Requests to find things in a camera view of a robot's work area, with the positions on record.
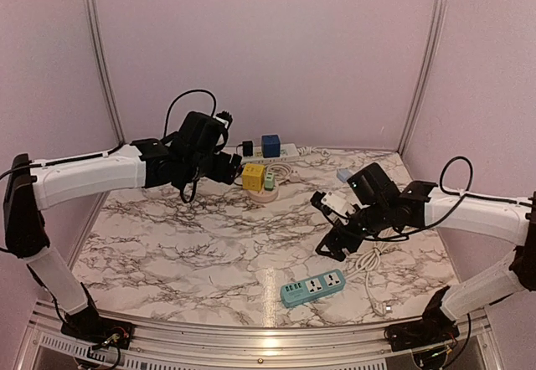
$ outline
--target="white marble surface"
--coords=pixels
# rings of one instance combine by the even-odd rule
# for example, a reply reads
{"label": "white marble surface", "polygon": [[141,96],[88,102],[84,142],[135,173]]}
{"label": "white marble surface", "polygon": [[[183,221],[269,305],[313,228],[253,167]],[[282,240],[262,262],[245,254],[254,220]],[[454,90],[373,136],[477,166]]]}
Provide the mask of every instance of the white marble surface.
{"label": "white marble surface", "polygon": [[[302,182],[286,183],[265,206],[241,188],[203,181],[192,204],[172,187],[113,192],[96,221],[75,276],[102,309],[169,321],[242,326],[326,326],[381,320],[359,275],[344,291],[286,309],[280,287],[333,268],[353,271],[365,242],[343,263],[314,249],[329,230],[309,198],[339,191],[357,201],[335,176],[379,162],[404,186],[410,176],[395,153],[330,150],[294,162]],[[433,293],[456,283],[436,232],[391,244],[371,274],[374,296],[389,303],[387,319],[419,315]]]}

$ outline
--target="power strip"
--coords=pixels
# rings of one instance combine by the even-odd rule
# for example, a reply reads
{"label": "power strip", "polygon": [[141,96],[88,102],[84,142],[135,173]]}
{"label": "power strip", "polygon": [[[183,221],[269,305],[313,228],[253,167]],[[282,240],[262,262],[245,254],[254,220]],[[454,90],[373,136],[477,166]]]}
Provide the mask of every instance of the power strip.
{"label": "power strip", "polygon": [[346,280],[340,270],[325,272],[281,287],[281,300],[290,308],[315,301],[344,289]]}
{"label": "power strip", "polygon": [[293,162],[300,159],[300,154],[295,144],[281,144],[281,154],[274,158],[264,158],[262,156],[262,150],[260,146],[253,148],[252,157],[242,157],[242,163],[260,163],[262,165],[268,165],[274,162]]}

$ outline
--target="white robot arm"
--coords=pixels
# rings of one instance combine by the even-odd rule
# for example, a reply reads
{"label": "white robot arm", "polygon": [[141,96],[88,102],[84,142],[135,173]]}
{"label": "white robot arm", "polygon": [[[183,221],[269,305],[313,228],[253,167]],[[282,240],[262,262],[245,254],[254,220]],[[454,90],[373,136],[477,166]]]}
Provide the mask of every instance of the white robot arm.
{"label": "white robot arm", "polygon": [[[12,169],[1,176],[9,175],[3,202],[7,252],[24,261],[62,306],[63,333],[99,344],[118,336],[115,344],[126,348],[131,324],[99,316],[88,291],[50,246],[41,211],[72,198],[167,183],[189,203],[201,177],[232,184],[241,157],[222,152],[231,122],[227,112],[216,117],[190,112],[180,129],[162,140],[138,140],[108,152],[53,161],[15,157]],[[184,196],[188,184],[190,199]]]}
{"label": "white robot arm", "polygon": [[[536,214],[531,198],[500,198],[453,192],[432,182],[412,182],[402,192],[378,164],[348,179],[361,206],[332,193],[316,192],[313,206],[333,224],[317,253],[343,261],[365,241],[382,240],[379,232],[393,228],[390,241],[406,240],[424,229],[460,229],[506,240],[515,246],[482,273],[459,285],[438,290],[423,320],[386,329],[394,351],[448,340],[458,333],[454,323],[464,315],[521,290],[536,290]],[[408,226],[415,228],[404,232]]]}

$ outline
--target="yellow plug adapter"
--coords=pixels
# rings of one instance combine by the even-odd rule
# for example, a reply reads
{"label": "yellow plug adapter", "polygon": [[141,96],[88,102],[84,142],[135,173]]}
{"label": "yellow plug adapter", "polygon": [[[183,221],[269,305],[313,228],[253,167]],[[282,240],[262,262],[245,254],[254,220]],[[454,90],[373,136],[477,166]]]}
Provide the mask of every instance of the yellow plug adapter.
{"label": "yellow plug adapter", "polygon": [[265,166],[257,163],[247,163],[242,172],[242,188],[259,192],[265,182]]}

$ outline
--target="teal power strip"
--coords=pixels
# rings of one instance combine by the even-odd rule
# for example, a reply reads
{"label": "teal power strip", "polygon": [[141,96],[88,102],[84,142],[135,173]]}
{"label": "teal power strip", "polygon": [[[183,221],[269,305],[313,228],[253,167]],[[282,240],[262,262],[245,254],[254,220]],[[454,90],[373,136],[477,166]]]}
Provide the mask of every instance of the teal power strip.
{"label": "teal power strip", "polygon": [[344,289],[346,280],[340,270],[325,272],[281,287],[285,307],[303,305]]}

